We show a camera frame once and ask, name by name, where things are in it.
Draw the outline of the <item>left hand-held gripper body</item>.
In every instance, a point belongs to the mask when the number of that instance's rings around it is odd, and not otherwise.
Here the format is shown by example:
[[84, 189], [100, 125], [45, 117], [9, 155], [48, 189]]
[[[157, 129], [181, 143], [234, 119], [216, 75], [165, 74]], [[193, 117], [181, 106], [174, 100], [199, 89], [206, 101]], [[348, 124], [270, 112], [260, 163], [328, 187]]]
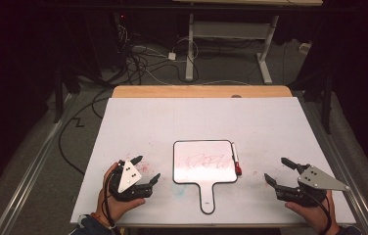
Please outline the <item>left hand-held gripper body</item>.
[[137, 182], [142, 175], [131, 161], [121, 162], [112, 172], [109, 181], [110, 194], [120, 202], [149, 198], [153, 194], [153, 183]]

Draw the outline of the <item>large white sheet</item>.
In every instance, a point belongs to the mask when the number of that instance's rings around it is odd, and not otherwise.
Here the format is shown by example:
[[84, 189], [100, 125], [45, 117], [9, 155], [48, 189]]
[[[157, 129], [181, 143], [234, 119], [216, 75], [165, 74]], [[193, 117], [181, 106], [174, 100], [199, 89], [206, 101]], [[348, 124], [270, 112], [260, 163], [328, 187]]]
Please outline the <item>large white sheet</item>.
[[[205, 214], [200, 189], [173, 180], [173, 145], [181, 140], [227, 140], [236, 146], [242, 175], [212, 187], [215, 210]], [[160, 179], [146, 204], [121, 226], [279, 227], [302, 224], [285, 209], [264, 177], [296, 185], [283, 158], [331, 170], [299, 100], [290, 98], [112, 98], [107, 105], [72, 218], [96, 209], [103, 176], [118, 160], [142, 157], [143, 179]]]

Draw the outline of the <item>person's right hand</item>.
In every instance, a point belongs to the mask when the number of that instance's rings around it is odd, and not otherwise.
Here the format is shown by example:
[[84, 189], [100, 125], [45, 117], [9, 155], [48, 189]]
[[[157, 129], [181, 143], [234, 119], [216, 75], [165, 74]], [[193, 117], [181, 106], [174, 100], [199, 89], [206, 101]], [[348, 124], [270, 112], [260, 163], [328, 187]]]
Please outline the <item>person's right hand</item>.
[[328, 217], [325, 214], [325, 211], [320, 207], [304, 208], [294, 202], [287, 202], [285, 207], [300, 215], [319, 235], [336, 235], [341, 228], [336, 222], [335, 205], [331, 191], [326, 193], [326, 199], [322, 202], [322, 205], [326, 211], [330, 213], [331, 227], [329, 229], [326, 229], [328, 225]]

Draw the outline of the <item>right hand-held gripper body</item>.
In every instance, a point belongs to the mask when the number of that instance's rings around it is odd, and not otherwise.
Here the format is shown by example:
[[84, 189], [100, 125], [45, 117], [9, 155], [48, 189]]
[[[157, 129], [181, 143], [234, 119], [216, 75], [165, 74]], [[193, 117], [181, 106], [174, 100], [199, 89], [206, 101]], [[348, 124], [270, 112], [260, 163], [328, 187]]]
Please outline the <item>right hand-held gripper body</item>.
[[294, 202], [302, 207], [318, 207], [325, 200], [328, 190], [349, 191], [350, 187], [340, 180], [310, 164], [287, 164], [299, 173], [296, 188], [274, 182], [276, 197], [280, 201]]

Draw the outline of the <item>white marker with red cap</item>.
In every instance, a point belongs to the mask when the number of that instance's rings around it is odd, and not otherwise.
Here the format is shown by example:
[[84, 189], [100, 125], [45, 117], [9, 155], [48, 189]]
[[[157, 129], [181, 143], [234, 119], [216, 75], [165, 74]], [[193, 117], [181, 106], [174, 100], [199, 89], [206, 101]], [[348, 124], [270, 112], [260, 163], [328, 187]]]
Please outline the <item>white marker with red cap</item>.
[[233, 151], [233, 158], [234, 158], [234, 163], [235, 163], [236, 175], [237, 176], [242, 176], [242, 169], [239, 165], [239, 157], [238, 157], [238, 153], [237, 153], [236, 144], [234, 142], [232, 142], [231, 146], [232, 146], [232, 151]]

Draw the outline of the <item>person's left hand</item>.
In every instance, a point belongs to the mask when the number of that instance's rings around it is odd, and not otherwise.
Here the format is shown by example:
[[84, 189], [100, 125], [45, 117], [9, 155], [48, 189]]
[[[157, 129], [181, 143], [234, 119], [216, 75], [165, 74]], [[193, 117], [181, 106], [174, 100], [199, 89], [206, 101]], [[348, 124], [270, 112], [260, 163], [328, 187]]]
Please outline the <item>person's left hand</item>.
[[107, 182], [111, 172], [116, 167], [117, 163], [114, 163], [105, 173], [103, 179], [103, 188], [100, 190], [97, 209], [94, 212], [95, 217], [108, 228], [113, 226], [127, 212], [138, 208], [139, 206], [146, 203], [146, 200], [143, 198], [135, 199], [130, 202], [119, 202], [110, 195], [107, 187]]

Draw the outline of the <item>metal floor rail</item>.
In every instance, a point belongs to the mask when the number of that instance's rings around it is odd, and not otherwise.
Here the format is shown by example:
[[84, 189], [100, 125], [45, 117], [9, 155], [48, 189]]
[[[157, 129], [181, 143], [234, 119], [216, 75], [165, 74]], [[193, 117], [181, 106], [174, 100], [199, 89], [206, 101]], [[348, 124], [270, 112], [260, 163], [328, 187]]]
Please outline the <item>metal floor rail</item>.
[[354, 136], [337, 98], [334, 98], [329, 115], [329, 131], [322, 124], [322, 104], [300, 104], [321, 145], [329, 166], [342, 182], [351, 187], [344, 193], [357, 226], [368, 235], [368, 159]]
[[35, 152], [33, 159], [29, 162], [29, 165], [26, 167], [13, 196], [0, 216], [0, 235], [9, 235], [11, 233], [42, 168], [49, 157], [49, 153], [55, 143], [56, 136], [62, 128], [65, 118], [68, 116], [68, 112], [72, 108], [76, 98], [76, 95], [67, 94], [63, 99], [63, 111], [60, 116], [55, 118], [55, 115], [51, 115], [51, 120], [49, 122], [41, 120], [41, 123], [45, 125], [44, 134], [41, 135], [41, 145]]

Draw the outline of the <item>white metal desk frame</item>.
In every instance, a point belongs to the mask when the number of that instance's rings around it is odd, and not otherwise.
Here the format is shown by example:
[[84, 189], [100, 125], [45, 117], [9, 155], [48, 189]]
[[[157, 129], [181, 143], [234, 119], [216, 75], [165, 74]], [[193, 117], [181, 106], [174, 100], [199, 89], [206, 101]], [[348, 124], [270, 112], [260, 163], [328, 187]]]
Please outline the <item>white metal desk frame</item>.
[[[184, 2], [187, 6], [196, 7], [202, 4], [212, 4], [213, 6], [222, 5], [224, 7], [258, 7], [265, 9], [274, 7], [281, 10], [283, 7], [320, 7], [322, 0], [175, 0]], [[267, 64], [266, 56], [277, 27], [279, 14], [272, 14], [271, 19], [266, 23], [241, 23], [231, 22], [230, 20], [200, 21], [195, 19], [195, 15], [189, 15], [188, 49], [186, 56], [185, 80], [194, 81], [196, 75], [195, 60], [199, 53], [196, 38], [223, 38], [223, 39], [248, 39], [263, 40], [263, 50], [255, 54], [256, 62], [261, 72], [261, 77], [265, 84], [272, 84]]]

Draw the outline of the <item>black stand leg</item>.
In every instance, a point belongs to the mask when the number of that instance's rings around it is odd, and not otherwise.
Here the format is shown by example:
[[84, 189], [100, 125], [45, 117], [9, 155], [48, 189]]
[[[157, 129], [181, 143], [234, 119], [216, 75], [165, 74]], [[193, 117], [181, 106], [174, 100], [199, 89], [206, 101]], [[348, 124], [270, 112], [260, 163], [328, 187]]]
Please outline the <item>black stand leg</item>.
[[63, 83], [60, 68], [55, 69], [54, 79], [55, 79], [55, 105], [56, 105], [54, 123], [57, 123], [61, 119], [64, 109]]

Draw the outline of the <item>small white handheld whiteboard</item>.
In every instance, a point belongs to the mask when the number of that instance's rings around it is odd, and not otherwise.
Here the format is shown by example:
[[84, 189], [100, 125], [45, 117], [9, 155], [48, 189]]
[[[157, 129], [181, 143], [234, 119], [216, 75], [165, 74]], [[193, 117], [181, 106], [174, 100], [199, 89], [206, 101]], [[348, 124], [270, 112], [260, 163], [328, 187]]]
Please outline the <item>small white handheld whiteboard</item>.
[[199, 187], [204, 214], [215, 211], [214, 185], [234, 183], [237, 179], [229, 140], [187, 140], [173, 144], [173, 181]]

